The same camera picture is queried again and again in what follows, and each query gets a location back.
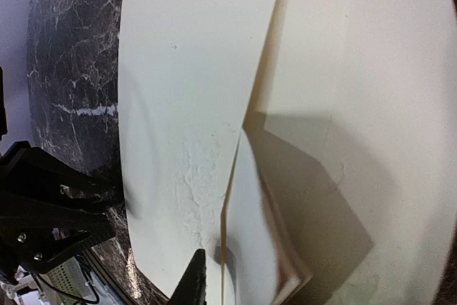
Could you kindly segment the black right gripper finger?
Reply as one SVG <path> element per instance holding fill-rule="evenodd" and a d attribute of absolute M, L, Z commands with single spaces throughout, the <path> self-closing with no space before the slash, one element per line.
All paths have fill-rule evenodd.
<path fill-rule="evenodd" d="M 206 252 L 197 249 L 168 305 L 206 305 Z"/>

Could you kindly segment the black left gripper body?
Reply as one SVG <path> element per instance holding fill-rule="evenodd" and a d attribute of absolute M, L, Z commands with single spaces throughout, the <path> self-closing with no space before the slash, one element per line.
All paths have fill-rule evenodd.
<path fill-rule="evenodd" d="M 18 141 L 1 157 L 1 272 L 47 273 L 115 236 L 110 183 Z"/>

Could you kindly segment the beige paper envelope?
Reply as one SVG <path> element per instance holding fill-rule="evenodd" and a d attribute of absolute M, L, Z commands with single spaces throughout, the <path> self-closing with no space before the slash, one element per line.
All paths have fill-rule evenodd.
<path fill-rule="evenodd" d="M 123 0 L 136 265 L 208 304 L 432 304 L 456 235 L 455 0 Z"/>

